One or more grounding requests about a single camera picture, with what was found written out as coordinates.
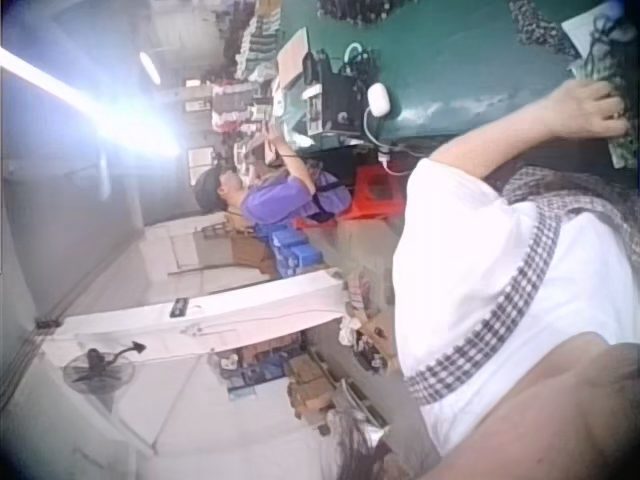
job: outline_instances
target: checkered trim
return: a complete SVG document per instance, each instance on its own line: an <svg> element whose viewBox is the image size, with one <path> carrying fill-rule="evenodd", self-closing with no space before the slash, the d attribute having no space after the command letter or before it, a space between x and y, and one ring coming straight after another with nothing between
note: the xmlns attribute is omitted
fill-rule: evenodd
<svg viewBox="0 0 640 480"><path fill-rule="evenodd" d="M551 264L564 218L589 211L616 228L640 268L640 197L597 177L527 167L507 184L510 203L533 200L538 219L524 260L496 306L458 345L405 379L421 406L444 399L473 377L504 345L535 298Z"/></svg>
<svg viewBox="0 0 640 480"><path fill-rule="evenodd" d="M460 388L504 345L542 285L561 225L559 216L538 208L528 251L493 310L462 343L405 379L421 406L438 402Z"/></svg>

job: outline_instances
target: sleeve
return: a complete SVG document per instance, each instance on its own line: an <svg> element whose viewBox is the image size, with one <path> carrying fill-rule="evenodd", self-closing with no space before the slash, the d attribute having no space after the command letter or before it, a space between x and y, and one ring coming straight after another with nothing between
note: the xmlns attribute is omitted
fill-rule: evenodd
<svg viewBox="0 0 640 480"><path fill-rule="evenodd" d="M311 199L307 186L290 176L285 182L252 191L243 207L257 223L269 224L280 222Z"/></svg>
<svg viewBox="0 0 640 480"><path fill-rule="evenodd" d="M418 164L407 186L393 264L396 340L405 374L446 350L491 310L526 252L535 217L534 205L514 209L461 170L430 160Z"/></svg>

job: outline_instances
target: purple shirt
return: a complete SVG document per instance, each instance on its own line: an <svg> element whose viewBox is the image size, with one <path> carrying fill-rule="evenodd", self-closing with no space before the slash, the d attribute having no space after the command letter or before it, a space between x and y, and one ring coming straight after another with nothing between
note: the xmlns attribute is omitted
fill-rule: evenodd
<svg viewBox="0 0 640 480"><path fill-rule="evenodd" d="M321 172L316 186L335 181L333 175ZM327 212L336 215L351 205L351 195L344 186L318 193L318 199ZM289 223L296 218L318 212L307 186L300 179L289 175L276 177L265 185L249 188L241 210L250 223L261 225Z"/></svg>

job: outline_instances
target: black hair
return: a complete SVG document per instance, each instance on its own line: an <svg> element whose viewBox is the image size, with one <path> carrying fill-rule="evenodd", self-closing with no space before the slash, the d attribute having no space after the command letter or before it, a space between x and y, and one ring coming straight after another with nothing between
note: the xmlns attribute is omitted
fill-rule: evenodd
<svg viewBox="0 0 640 480"><path fill-rule="evenodd" d="M379 442L372 447L362 423L355 415L343 413L340 423L340 464L335 480L394 480L385 478L384 456L389 451L387 445Z"/></svg>
<svg viewBox="0 0 640 480"><path fill-rule="evenodd" d="M203 213L221 212L229 206L218 193L221 171L220 165L211 167L200 175L193 186L196 202Z"/></svg>

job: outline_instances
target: white mouse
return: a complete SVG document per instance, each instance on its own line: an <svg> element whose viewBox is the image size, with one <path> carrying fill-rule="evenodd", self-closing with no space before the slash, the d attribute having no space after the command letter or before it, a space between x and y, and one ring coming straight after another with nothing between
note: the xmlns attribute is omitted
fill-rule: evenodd
<svg viewBox="0 0 640 480"><path fill-rule="evenodd" d="M391 102L389 101L389 93L380 82L374 83L367 90L367 100L369 100L369 108L374 117L384 117L391 111Z"/></svg>

